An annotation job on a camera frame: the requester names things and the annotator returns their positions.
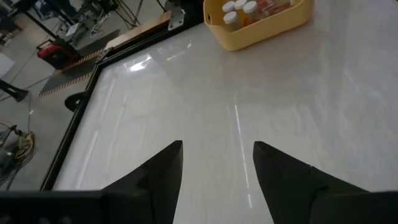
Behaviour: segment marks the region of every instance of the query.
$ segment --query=black table frame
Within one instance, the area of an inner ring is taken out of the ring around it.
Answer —
[[[85,113],[90,97],[96,86],[98,78],[104,68],[114,64],[132,54],[140,52],[158,42],[161,42],[169,37],[172,37],[178,33],[181,33],[191,27],[194,27],[203,22],[203,1],[202,0],[181,0],[180,6],[184,9],[186,15],[184,25],[174,30],[168,30],[168,23],[164,23],[157,26],[148,32],[145,32],[137,37],[123,43],[119,47],[112,49],[107,57],[97,63],[93,70],[86,90],[81,94],[82,98],[77,105],[73,114],[72,120],[68,126],[68,129],[61,141],[61,144],[57,150],[57,153],[51,163],[50,169],[48,170],[45,179],[41,185],[41,190],[52,190],[57,180],[58,174],[62,168],[62,164],[68,154],[70,145],[73,141],[75,133],[79,127],[80,121]]]

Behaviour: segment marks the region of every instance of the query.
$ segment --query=red machine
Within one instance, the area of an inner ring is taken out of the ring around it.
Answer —
[[[79,53],[66,41],[60,38],[46,40],[37,46],[37,56],[55,69],[61,70],[80,59]]]

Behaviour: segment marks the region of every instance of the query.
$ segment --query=yellow basket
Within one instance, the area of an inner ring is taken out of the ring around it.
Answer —
[[[306,23],[312,17],[314,0],[293,0],[292,7],[235,32],[225,29],[224,3],[225,0],[205,0],[203,14],[218,42],[225,50],[233,51]]]

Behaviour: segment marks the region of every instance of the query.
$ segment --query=marble surface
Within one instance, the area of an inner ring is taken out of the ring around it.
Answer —
[[[109,66],[56,189],[101,189],[179,139],[174,223],[272,223],[254,141],[397,190],[397,11],[392,0],[319,0],[313,21],[239,52],[199,25]]]

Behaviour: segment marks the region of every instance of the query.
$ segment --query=concrete floor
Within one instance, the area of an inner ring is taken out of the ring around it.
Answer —
[[[125,0],[125,2],[133,12],[137,11],[139,1]],[[145,22],[161,13],[162,9],[155,0],[144,0],[138,20]],[[18,88],[29,90],[32,98],[28,96],[24,101],[17,103],[0,91],[0,120],[6,119],[18,125],[19,129],[27,131],[29,100],[31,100],[30,129],[36,134],[37,152],[31,162],[18,173],[11,190],[37,190],[73,116],[73,113],[64,107],[63,102],[67,96],[84,90],[87,80],[39,98],[38,95],[47,79],[53,74],[54,68],[36,56],[36,46],[49,36],[25,15],[19,15],[17,19],[19,24],[22,24],[23,31],[1,49],[1,52],[16,64],[2,79]],[[43,21],[43,24],[55,31],[59,26],[59,19],[49,19]],[[121,34],[127,31],[124,22],[114,13],[103,24],[103,33],[92,39],[88,37],[82,39],[76,48],[90,44],[117,29],[121,30]]]

